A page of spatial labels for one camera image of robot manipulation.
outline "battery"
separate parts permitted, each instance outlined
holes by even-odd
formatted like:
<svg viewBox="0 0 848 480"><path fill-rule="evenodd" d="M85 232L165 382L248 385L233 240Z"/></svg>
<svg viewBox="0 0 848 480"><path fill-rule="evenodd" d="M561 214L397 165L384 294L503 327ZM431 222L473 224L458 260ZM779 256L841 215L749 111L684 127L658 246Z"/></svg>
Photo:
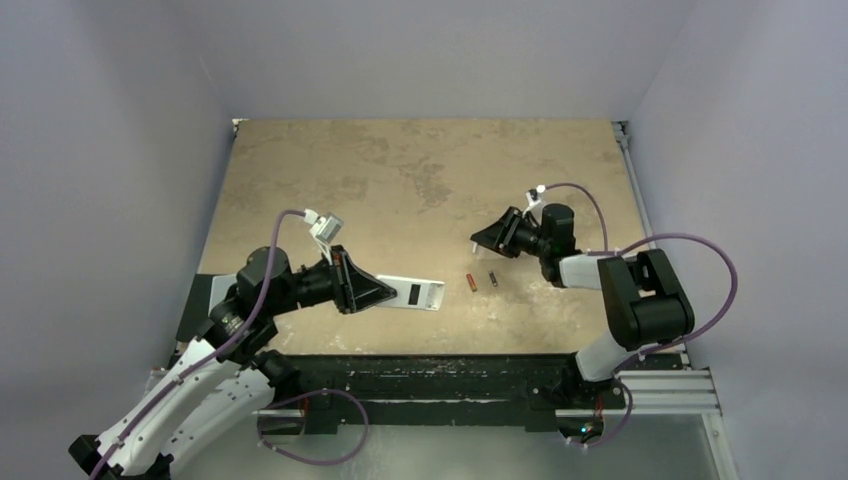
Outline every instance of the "battery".
<svg viewBox="0 0 848 480"><path fill-rule="evenodd" d="M468 275L465 276L465 278L468 279L468 286L471 287L471 291L476 292L477 291L477 284L474 283L474 277L472 277L471 274L469 273Z"/></svg>

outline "tan table surface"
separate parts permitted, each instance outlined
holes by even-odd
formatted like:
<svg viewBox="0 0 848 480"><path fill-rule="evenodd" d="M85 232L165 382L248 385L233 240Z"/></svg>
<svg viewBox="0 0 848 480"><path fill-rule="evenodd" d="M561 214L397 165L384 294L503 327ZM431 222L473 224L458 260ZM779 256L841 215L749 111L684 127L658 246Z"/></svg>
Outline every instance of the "tan table surface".
<svg viewBox="0 0 848 480"><path fill-rule="evenodd" d="M239 126L201 262L232 273L268 244L286 208L333 212L335 242L357 266L443 280L439 312L372 308L340 315L332 303L278 317L269 346L284 353L570 352L605 328L600 292L557 289L538 261L472 255L468 237L538 184L570 181L598 199L611 246L644 236L625 165L606 120L251 120ZM548 202L576 213L578 248L600 249L600 223L579 191ZM307 225L286 219L280 247L293 265L320 259ZM486 274L493 269L500 286ZM465 274L479 290L472 293Z"/></svg>

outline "gray wall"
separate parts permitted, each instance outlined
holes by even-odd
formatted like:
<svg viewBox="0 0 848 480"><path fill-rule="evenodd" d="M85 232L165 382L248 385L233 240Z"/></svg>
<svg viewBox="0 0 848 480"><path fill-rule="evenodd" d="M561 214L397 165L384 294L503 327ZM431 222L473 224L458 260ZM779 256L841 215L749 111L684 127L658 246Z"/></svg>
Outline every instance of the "gray wall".
<svg viewBox="0 0 848 480"><path fill-rule="evenodd" d="M702 0L633 117L656 231L701 233L736 260L709 364L746 479L848 477L848 3ZM668 245L706 319L712 256Z"/></svg>
<svg viewBox="0 0 848 480"><path fill-rule="evenodd" d="M232 125L164 1L0 6L0 465L66 449L167 358Z"/></svg>
<svg viewBox="0 0 848 480"><path fill-rule="evenodd" d="M694 0L180 0L236 117L629 118Z"/></svg>

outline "black rectangle on white object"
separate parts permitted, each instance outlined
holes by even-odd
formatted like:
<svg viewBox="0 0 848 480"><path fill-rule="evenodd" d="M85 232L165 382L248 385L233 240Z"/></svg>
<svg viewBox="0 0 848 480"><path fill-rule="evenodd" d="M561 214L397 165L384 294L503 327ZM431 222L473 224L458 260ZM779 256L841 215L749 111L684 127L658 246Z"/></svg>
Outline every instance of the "black rectangle on white object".
<svg viewBox="0 0 848 480"><path fill-rule="evenodd" d="M415 284L409 289L409 300L406 302L407 305L418 305L418 295L421 294L421 285Z"/></svg>

